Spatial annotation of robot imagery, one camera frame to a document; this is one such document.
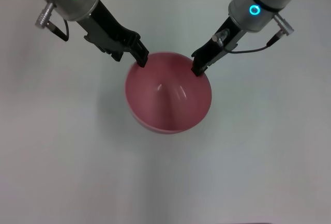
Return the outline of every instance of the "white background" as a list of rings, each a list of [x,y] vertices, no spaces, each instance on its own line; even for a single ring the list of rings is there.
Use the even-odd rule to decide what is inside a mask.
[[[103,2],[151,52],[190,56],[230,0]],[[131,56],[115,62],[76,23],[68,43],[35,28],[43,0],[0,0],[0,223],[330,224],[330,2],[291,2],[295,33],[214,64],[205,120],[163,136],[127,108]]]

